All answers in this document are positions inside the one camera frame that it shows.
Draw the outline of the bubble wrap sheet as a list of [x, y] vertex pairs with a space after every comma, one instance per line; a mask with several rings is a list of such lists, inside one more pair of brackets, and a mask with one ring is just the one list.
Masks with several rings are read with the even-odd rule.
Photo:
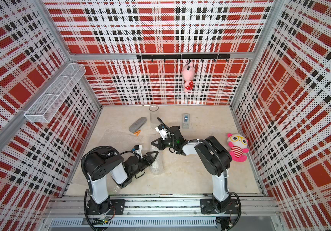
[[[151, 151], [159, 151], [156, 147], [151, 146], [150, 152]], [[155, 160], [155, 162], [150, 166], [151, 171], [153, 175], [161, 175], [164, 173], [164, 168], [163, 168], [163, 152], [159, 151], [159, 154]]]
[[[119, 131], [117, 129], [106, 129], [102, 133], [95, 132], [85, 150], [87, 153], [91, 149], [98, 146], [112, 146], [119, 153], [132, 149], [135, 145], [141, 144], [142, 152], [150, 151], [150, 142], [156, 135], [150, 131], [141, 131], [139, 136], [131, 134], [127, 129]], [[132, 182], [125, 188], [121, 189], [112, 179], [111, 174], [106, 177], [107, 189], [110, 195], [116, 194], [149, 194], [151, 190], [149, 187], [149, 180], [153, 178], [151, 171], [146, 169], [145, 175], [140, 176], [139, 179], [133, 178]], [[85, 190], [88, 188], [88, 183], [82, 173], [81, 167], [78, 167], [69, 186], [66, 196], [83, 196]]]

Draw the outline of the clear glass vase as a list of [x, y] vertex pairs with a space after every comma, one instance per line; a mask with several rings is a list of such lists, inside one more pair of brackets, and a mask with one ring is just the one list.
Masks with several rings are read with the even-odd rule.
[[158, 120], [158, 117], [160, 116], [159, 106], [153, 104], [149, 107], [149, 111], [151, 128], [154, 130], [161, 124], [161, 122]]

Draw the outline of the grey tape dispenser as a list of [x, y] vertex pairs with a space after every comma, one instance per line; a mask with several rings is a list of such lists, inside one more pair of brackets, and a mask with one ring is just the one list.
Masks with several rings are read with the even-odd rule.
[[182, 116], [182, 128], [189, 129], [189, 126], [190, 126], [190, 115], [187, 113], [184, 113]]

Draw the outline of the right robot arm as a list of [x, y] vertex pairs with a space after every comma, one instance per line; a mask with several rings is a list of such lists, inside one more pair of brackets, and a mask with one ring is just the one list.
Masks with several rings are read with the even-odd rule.
[[239, 196], [228, 189], [228, 170], [232, 157], [224, 146], [214, 136], [204, 140], [186, 140], [180, 132], [180, 126], [159, 125], [155, 130], [161, 137], [153, 140], [151, 144], [158, 150], [169, 148], [172, 153], [178, 155], [197, 155], [212, 175], [212, 198], [201, 200], [202, 214], [233, 213], [240, 216], [242, 206]]

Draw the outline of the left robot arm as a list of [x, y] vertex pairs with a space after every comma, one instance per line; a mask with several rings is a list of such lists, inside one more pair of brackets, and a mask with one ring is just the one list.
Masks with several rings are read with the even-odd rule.
[[111, 199], [107, 189], [107, 177], [111, 177], [121, 189], [132, 179], [144, 175], [158, 156], [158, 151], [141, 154], [141, 147], [119, 153], [111, 146], [99, 146], [82, 157], [81, 169], [88, 183], [85, 192], [86, 215], [122, 215], [126, 201]]

